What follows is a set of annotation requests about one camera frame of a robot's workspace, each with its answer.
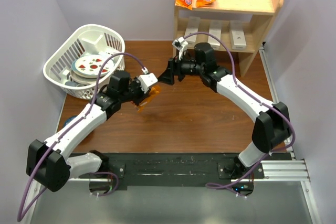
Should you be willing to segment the wooden shelf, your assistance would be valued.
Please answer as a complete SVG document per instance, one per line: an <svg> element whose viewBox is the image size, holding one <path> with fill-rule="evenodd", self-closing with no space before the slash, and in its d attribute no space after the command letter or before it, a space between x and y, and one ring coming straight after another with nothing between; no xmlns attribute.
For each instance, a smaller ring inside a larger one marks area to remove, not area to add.
<svg viewBox="0 0 336 224"><path fill-rule="evenodd" d="M196 7L195 1L193 0L192 10L175 4L173 40L183 36L187 28L188 19L179 17L179 11L182 10L191 11L192 16L196 16L196 12L203 12L206 18L209 18L210 14L251 15L249 22L243 22L247 44L244 50L233 49L230 43L229 20L237 20L238 18L220 18L222 20L220 39L230 51L238 53L240 75L245 76L280 12L284 0L216 0L210 5L202 7Z"/></svg>

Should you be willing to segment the aluminium rail frame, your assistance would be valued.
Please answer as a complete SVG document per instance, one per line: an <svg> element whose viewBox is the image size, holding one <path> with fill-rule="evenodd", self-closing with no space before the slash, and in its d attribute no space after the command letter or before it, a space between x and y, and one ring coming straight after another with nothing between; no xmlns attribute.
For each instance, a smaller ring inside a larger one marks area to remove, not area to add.
<svg viewBox="0 0 336 224"><path fill-rule="evenodd" d="M93 98L96 94L105 88L95 87ZM292 129L292 136L286 140L294 141L295 133ZM254 190L254 183L258 181L279 181L279 182L307 182L308 172L304 161L295 161L289 153L279 147L279 145L270 153L265 154L255 165L247 168L246 174L241 178L232 180L226 185L218 183L206 183L205 186L211 189L226 189L233 192L236 196L247 197ZM98 197L106 196L118 189L119 178L112 172L100 170L95 173L88 173L77 178L90 181L90 190Z"/></svg>

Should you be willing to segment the blue patterned bowl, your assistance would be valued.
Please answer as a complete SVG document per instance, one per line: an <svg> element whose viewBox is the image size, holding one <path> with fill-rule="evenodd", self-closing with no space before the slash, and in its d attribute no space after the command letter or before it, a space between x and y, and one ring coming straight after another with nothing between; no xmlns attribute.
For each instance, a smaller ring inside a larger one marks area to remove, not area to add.
<svg viewBox="0 0 336 224"><path fill-rule="evenodd" d="M76 118L76 116L71 116L68 119L66 119L66 121L63 124L63 127L66 127L72 120L74 120Z"/></svg>

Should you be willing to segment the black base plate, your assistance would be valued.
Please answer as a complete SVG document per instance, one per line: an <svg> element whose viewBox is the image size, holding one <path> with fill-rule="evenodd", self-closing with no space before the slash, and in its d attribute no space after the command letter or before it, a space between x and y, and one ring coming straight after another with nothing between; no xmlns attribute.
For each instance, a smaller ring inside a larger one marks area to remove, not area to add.
<svg viewBox="0 0 336 224"><path fill-rule="evenodd" d="M235 153L107 153L104 172L119 178L119 190L129 186L203 187L226 185L247 169L234 165Z"/></svg>

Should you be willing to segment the painted fruit plate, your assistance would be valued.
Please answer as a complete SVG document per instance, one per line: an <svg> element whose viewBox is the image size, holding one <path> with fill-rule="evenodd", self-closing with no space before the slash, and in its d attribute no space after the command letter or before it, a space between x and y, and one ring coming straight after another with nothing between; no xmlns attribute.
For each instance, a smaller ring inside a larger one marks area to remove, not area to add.
<svg viewBox="0 0 336 224"><path fill-rule="evenodd" d="M102 64L107 58L107 55L82 56L72 63L71 69L81 77L94 79L98 76Z"/></svg>

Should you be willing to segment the stacked plates underneath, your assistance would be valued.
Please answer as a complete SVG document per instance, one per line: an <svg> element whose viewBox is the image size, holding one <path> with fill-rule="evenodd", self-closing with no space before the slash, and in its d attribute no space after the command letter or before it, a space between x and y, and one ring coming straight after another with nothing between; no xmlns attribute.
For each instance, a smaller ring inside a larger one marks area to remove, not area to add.
<svg viewBox="0 0 336 224"><path fill-rule="evenodd" d="M67 74L67 78L69 81L76 82L84 86L96 84L96 78L90 79L90 78L81 77L78 74L74 73L73 71Z"/></svg>

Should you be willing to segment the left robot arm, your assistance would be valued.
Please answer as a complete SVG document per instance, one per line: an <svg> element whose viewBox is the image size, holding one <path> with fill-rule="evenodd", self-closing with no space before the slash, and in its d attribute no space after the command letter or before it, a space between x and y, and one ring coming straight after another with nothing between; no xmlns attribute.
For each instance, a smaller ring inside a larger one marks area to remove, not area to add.
<svg viewBox="0 0 336 224"><path fill-rule="evenodd" d="M98 151L71 157L72 151L95 128L121 109L125 102L142 107L150 97L157 78L153 73L131 78L116 71L105 88L63 129L43 142L34 140L28 148L27 175L52 192L60 190L71 178L92 173L97 178L108 174L109 161Z"/></svg>

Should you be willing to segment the white plastic basket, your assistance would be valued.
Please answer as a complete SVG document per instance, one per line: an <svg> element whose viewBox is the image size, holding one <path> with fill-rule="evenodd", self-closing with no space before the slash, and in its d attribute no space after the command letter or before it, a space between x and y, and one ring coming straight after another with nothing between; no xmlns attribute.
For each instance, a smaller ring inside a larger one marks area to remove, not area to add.
<svg viewBox="0 0 336 224"><path fill-rule="evenodd" d="M44 77L61 87L66 93L79 99L90 100L96 84L88 86L69 81L67 74L78 58L86 55L107 55L125 52L123 38L116 31L101 25L88 24L79 27L44 64ZM124 70L124 57L119 55L109 60L101 69L99 86L109 83L116 70Z"/></svg>

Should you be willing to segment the white Harry's razor box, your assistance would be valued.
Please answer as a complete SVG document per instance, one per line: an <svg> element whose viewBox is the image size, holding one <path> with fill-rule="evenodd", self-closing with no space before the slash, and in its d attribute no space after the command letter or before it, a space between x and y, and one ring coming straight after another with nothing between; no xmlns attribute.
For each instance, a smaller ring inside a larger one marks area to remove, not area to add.
<svg viewBox="0 0 336 224"><path fill-rule="evenodd" d="M190 35L190 34L193 34L193 33L196 33L198 32L198 28L199 28L199 24L200 24L200 18L199 17L193 17L193 16L190 16L188 18L188 22L187 22L187 26L186 26L186 30L185 30L185 34L184 34L184 37ZM192 44L195 44L196 42L196 35L194 36L190 36L186 39L186 41L192 45Z"/></svg>

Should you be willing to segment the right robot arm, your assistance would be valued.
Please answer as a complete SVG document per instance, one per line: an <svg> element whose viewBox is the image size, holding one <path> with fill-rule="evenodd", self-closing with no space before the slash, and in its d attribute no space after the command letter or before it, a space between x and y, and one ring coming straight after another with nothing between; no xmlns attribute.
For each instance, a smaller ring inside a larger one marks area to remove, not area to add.
<svg viewBox="0 0 336 224"><path fill-rule="evenodd" d="M265 154L292 136L287 106L264 99L243 85L233 72L218 65L209 43L196 44L194 58L187 57L187 41L175 40L172 45L176 56L169 59L159 82L173 85L185 76L199 76L205 86L231 100L254 122L251 143L235 158L233 165L235 175L246 178Z"/></svg>

